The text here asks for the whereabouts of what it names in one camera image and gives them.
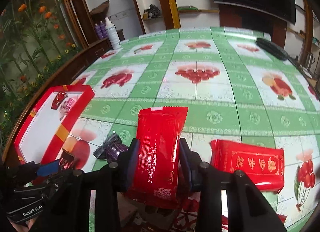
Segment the left hand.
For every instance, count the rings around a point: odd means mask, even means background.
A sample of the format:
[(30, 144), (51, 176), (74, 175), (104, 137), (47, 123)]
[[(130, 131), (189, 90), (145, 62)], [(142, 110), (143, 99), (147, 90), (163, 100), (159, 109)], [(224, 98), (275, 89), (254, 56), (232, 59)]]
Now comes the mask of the left hand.
[(29, 232), (35, 221), (36, 219), (32, 218), (26, 222), (23, 222), (22, 224), (17, 224), (12, 221), (10, 221), (10, 223), (17, 232)]

